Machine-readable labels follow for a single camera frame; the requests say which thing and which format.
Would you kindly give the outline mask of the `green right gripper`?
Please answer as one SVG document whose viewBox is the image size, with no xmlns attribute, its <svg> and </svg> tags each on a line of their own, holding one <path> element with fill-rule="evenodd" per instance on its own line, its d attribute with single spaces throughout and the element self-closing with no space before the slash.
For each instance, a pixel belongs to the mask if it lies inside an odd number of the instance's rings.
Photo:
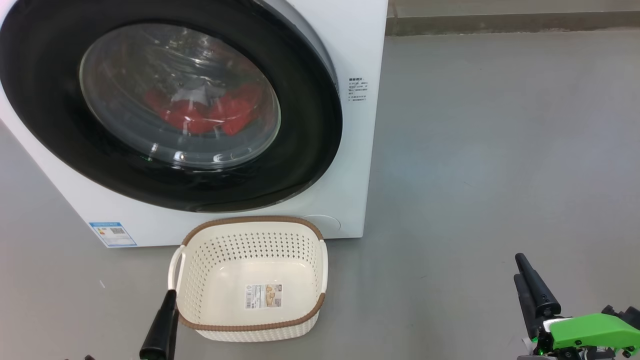
<svg viewBox="0 0 640 360">
<path fill-rule="evenodd" d="M 528 338 L 519 360 L 623 360 L 639 358 L 639 313 L 601 312 L 556 317 L 562 306 L 523 253 L 513 276 Z"/>
</svg>

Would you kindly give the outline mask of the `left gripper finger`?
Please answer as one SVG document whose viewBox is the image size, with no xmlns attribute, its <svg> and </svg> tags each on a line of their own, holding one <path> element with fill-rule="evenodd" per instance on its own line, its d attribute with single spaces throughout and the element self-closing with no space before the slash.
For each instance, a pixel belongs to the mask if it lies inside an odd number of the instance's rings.
<svg viewBox="0 0 640 360">
<path fill-rule="evenodd" d="M 139 351 L 141 360 L 173 360 L 178 333 L 177 292 L 167 291 Z"/>
</svg>

